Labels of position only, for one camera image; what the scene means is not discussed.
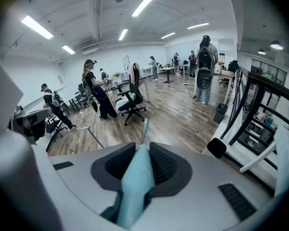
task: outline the black metal railing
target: black metal railing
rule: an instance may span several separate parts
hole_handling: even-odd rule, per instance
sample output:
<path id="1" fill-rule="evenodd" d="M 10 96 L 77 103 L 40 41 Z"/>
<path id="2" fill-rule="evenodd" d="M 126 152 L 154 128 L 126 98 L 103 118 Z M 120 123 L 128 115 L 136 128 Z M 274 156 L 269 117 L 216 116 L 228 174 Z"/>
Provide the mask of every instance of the black metal railing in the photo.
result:
<path id="1" fill-rule="evenodd" d="M 247 78 L 246 85 L 244 86 L 243 81 L 242 81 L 242 76 L 245 76 Z M 256 136 L 254 133 L 252 133 L 250 130 L 247 128 L 250 127 L 252 122 L 257 123 L 260 125 L 262 128 L 266 129 L 269 133 L 272 133 L 272 136 L 275 133 L 275 129 L 270 127 L 270 125 L 265 125 L 262 121 L 258 120 L 256 117 L 257 111 L 259 107 L 263 108 L 263 111 L 268 111 L 273 115 L 276 115 L 278 118 L 283 120 L 289 125 L 289 120 L 284 117 L 282 114 L 279 112 L 275 111 L 274 109 L 271 109 L 267 105 L 261 103 L 264 97 L 265 92 L 270 92 L 273 94 L 276 94 L 278 96 L 282 96 L 285 99 L 289 101 L 289 89 L 283 87 L 282 85 L 267 79 L 266 77 L 263 77 L 261 75 L 258 75 L 256 73 L 252 73 L 247 71 L 246 69 L 239 67 L 237 73 L 236 73 L 236 94 L 235 94 L 235 99 L 233 101 L 233 108 L 231 111 L 230 119 L 227 125 L 226 130 L 224 133 L 221 135 L 221 139 L 224 138 L 224 136 L 228 133 L 232 125 L 234 124 L 235 120 L 239 116 L 240 111 L 242 110 L 246 99 L 248 92 L 250 90 L 251 84 L 256 85 L 255 89 L 255 95 L 253 97 L 253 100 L 249 106 L 249 109 L 247 111 L 247 114 L 245 116 L 245 119 L 243 119 L 242 124 L 236 134 L 233 136 L 233 138 L 230 140 L 229 144 L 233 145 L 236 141 L 238 141 L 240 144 L 244 145 L 247 147 L 249 150 L 254 152 L 255 154 L 259 155 L 261 152 L 256 151 L 254 148 L 249 146 L 247 143 L 244 143 L 240 136 L 245 133 L 248 137 L 252 137 L 254 140 L 256 140 L 259 144 L 263 145 L 264 147 L 268 147 L 269 144 L 273 141 L 273 139 L 264 141 L 260 138 L 260 136 Z M 241 90 L 240 87 L 243 89 L 243 94 L 242 98 L 240 98 L 241 95 Z M 265 159 L 270 165 L 272 165 L 274 168 L 276 166 L 272 164 L 268 159 Z"/>

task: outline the window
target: window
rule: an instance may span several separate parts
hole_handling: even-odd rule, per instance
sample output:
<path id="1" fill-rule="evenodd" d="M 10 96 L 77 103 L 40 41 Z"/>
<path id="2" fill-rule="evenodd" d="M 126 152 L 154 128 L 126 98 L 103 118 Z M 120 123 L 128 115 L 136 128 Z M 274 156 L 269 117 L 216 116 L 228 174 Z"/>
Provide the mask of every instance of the window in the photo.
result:
<path id="1" fill-rule="evenodd" d="M 280 85 L 284 85 L 285 83 L 286 72 L 254 59 L 251 61 L 251 72 L 264 76 Z"/>

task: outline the sneaker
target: sneaker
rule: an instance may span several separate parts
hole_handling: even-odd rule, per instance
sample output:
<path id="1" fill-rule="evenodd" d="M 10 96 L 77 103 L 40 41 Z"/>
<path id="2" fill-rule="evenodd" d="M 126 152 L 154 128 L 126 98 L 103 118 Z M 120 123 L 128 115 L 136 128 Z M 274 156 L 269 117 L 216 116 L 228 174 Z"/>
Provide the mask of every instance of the sneaker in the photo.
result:
<path id="1" fill-rule="evenodd" d="M 74 129 L 74 127 L 68 128 L 68 129 L 67 129 L 67 132 L 69 133 L 69 132 L 72 131 L 73 129 Z"/>

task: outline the air conditioner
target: air conditioner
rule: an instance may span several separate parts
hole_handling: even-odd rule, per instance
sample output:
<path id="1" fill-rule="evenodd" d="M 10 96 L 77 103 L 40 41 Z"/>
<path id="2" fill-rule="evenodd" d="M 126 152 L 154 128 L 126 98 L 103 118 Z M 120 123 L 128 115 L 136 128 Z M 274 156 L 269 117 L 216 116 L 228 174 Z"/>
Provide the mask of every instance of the air conditioner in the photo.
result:
<path id="1" fill-rule="evenodd" d="M 94 44 L 94 45 L 89 45 L 85 48 L 82 48 L 81 52 L 84 55 L 88 55 L 90 53 L 96 52 L 97 50 L 98 50 L 98 47 L 96 47 L 96 44 Z"/>

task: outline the ceiling light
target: ceiling light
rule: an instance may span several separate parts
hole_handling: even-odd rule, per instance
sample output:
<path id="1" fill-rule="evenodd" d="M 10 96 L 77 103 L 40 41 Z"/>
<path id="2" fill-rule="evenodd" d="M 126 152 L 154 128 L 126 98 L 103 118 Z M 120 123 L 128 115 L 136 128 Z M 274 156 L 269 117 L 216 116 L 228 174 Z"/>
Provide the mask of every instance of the ceiling light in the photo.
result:
<path id="1" fill-rule="evenodd" d="M 164 38 L 166 38 L 166 37 L 168 37 L 168 36 L 171 36 L 171 35 L 173 35 L 173 34 L 175 34 L 175 33 L 169 33 L 169 34 L 167 34 L 167 35 L 161 37 L 161 39 L 164 39 Z"/>
<path id="2" fill-rule="evenodd" d="M 192 29 L 194 27 L 205 26 L 205 25 L 209 25 L 209 23 L 203 23 L 203 24 L 199 24 L 199 25 L 190 26 L 187 29 Z"/>
<path id="3" fill-rule="evenodd" d="M 63 46 L 62 47 L 63 49 L 65 49 L 68 53 L 70 53 L 70 54 L 74 54 L 75 52 L 73 52 L 72 50 L 71 50 L 71 48 L 69 48 L 67 45 L 65 45 L 65 46 Z"/>
<path id="4" fill-rule="evenodd" d="M 273 40 L 271 43 L 271 47 L 276 50 L 282 50 L 284 47 L 281 45 L 281 43 L 278 40 Z"/>
<path id="5" fill-rule="evenodd" d="M 128 30 L 128 29 L 124 29 L 124 30 L 122 31 L 119 40 L 122 40 L 122 39 L 123 39 L 123 37 L 124 37 L 124 35 L 126 34 L 127 30 Z"/>
<path id="6" fill-rule="evenodd" d="M 265 53 L 264 49 L 260 49 L 260 50 L 258 50 L 258 54 L 265 55 L 266 53 Z"/>
<path id="7" fill-rule="evenodd" d="M 146 7 L 146 5 L 149 4 L 149 2 L 152 0 L 143 0 L 142 3 L 138 6 L 138 8 L 135 10 L 135 12 L 131 15 L 132 17 L 137 17 L 140 12 Z"/>
<path id="8" fill-rule="evenodd" d="M 22 21 L 26 26 L 30 27 L 34 31 L 38 32 L 42 36 L 44 36 L 46 39 L 50 39 L 53 37 L 53 35 L 47 31 L 45 28 L 43 28 L 39 23 L 37 23 L 35 20 L 33 20 L 29 15 L 27 15 Z"/>

